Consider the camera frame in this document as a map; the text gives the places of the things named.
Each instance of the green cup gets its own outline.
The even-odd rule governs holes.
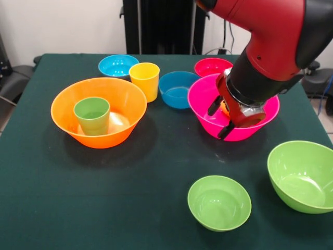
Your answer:
[[[238,182],[224,176],[206,176],[190,188],[187,202],[193,216],[215,232],[233,230],[251,214],[251,199]]]
[[[110,117],[110,104],[107,100],[100,97],[85,98],[76,103],[74,113],[84,134],[107,134]]]

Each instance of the yellow cup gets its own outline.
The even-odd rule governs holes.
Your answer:
[[[130,68],[131,81],[137,85],[147,98],[147,102],[153,102],[157,98],[160,68],[150,62],[142,62]]]

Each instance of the dark green tablecloth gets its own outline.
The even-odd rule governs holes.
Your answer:
[[[50,106],[65,87],[100,76],[103,57],[43,56],[0,137],[0,249],[333,249],[333,214],[291,210],[266,170],[279,143],[332,147],[300,85],[245,141],[210,137],[191,110],[171,109],[159,96],[127,141],[97,150],[60,131]],[[193,71],[203,57],[137,56],[158,64],[161,76]],[[237,230],[210,232],[188,209],[191,184],[210,174],[235,179],[251,196],[252,214]]]

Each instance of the plastic bowl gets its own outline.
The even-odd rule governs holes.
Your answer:
[[[194,70],[197,75],[205,77],[211,74],[222,73],[232,66],[233,64],[231,62],[224,59],[206,58],[198,61],[194,66]]]
[[[130,78],[130,68],[138,63],[138,59],[133,56],[112,55],[101,60],[98,69],[106,77],[128,80]]]
[[[188,89],[200,77],[187,71],[175,71],[165,74],[159,82],[163,101],[173,108],[189,108]]]
[[[219,94],[215,85],[219,75],[213,74],[200,78],[188,91],[188,102],[191,109],[196,114],[203,128],[217,139],[219,132],[229,124],[229,117],[221,110],[218,110],[213,116],[207,114],[208,108]],[[263,121],[249,128],[235,128],[224,140],[241,141],[247,139],[267,123],[271,122],[277,116],[279,109],[279,99],[277,96],[274,96],[264,106],[266,118]]]
[[[215,232],[243,225],[252,207],[244,187],[224,176],[206,176],[196,181],[188,192],[187,202],[197,221]]]
[[[333,211],[333,150],[317,143],[290,141],[275,147],[267,160],[277,195],[307,214]]]
[[[87,97],[97,96],[110,103],[108,134],[88,136],[81,131],[73,112],[75,104]],[[54,123],[83,145],[109,148],[125,141],[147,108],[145,94],[134,84],[117,78],[92,78],[77,82],[53,100],[51,116]]]

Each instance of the floor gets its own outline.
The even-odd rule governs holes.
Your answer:
[[[318,113],[319,109],[319,99],[313,99],[311,100],[311,104],[313,109],[316,113]],[[10,120],[11,114],[14,112],[15,108],[7,103],[4,103],[3,101],[0,102],[0,105],[2,106],[1,113],[3,113],[3,116],[0,116],[0,136],[2,132],[6,129],[7,123]],[[330,137],[332,143],[333,143],[333,116],[327,116],[325,111],[325,100],[323,100],[322,103],[322,111],[319,115],[319,120],[322,122],[323,127],[325,128],[328,136]]]

